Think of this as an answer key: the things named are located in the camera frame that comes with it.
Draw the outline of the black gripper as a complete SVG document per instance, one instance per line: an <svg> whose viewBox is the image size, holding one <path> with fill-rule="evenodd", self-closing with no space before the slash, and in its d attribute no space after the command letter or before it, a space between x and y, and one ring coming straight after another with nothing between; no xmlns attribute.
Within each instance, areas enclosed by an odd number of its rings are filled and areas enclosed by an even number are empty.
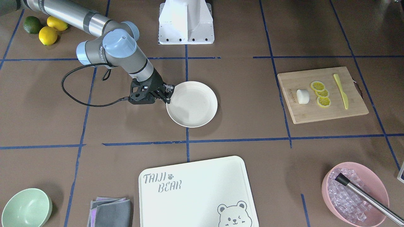
<svg viewBox="0 0 404 227"><path fill-rule="evenodd" d="M137 81L137 79L132 80L128 101L131 104L140 105L153 104L156 99L159 99L170 104L174 89L175 86L165 84L158 71L154 69L147 80L142 82Z"/></svg>

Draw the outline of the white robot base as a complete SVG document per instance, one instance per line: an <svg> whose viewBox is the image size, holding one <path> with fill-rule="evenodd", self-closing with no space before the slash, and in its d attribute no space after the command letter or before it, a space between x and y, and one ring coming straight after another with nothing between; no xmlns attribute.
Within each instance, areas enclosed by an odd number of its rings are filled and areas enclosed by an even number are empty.
<svg viewBox="0 0 404 227"><path fill-rule="evenodd" d="M158 42L161 45L213 44L210 0L166 0L160 4Z"/></svg>

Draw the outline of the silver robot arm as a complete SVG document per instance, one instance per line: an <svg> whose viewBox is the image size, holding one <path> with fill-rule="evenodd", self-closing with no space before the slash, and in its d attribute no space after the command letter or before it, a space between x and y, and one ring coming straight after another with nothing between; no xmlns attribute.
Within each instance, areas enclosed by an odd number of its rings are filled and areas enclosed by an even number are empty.
<svg viewBox="0 0 404 227"><path fill-rule="evenodd" d="M96 37L93 41L79 43L76 55L82 66L106 66L103 80L110 71L122 67L132 77L130 95L120 101L131 104L153 104L157 99L169 104L174 85L166 84L158 71L137 45L140 32L129 21L118 23L97 11L87 9L70 0L2 0L1 15L19 9L31 9L56 17Z"/></svg>

